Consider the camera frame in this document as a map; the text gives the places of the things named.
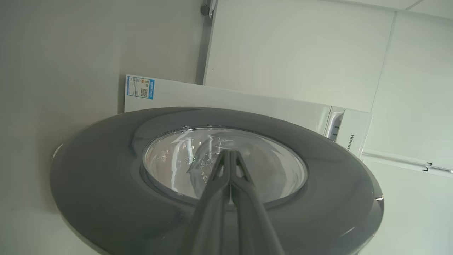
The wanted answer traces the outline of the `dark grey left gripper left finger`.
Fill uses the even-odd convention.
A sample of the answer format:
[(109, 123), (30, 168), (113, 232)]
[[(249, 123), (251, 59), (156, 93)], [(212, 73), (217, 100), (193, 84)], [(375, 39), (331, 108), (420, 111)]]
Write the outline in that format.
[(181, 242), (181, 255), (221, 255), (231, 196), (230, 150), (220, 152)]

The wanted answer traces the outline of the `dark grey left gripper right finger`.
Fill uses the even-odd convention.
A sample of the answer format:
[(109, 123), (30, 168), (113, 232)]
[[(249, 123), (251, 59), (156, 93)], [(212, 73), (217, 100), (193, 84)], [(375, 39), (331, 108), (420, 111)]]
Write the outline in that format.
[(280, 240), (238, 151), (231, 151), (231, 195), (237, 208), (239, 254), (283, 255)]

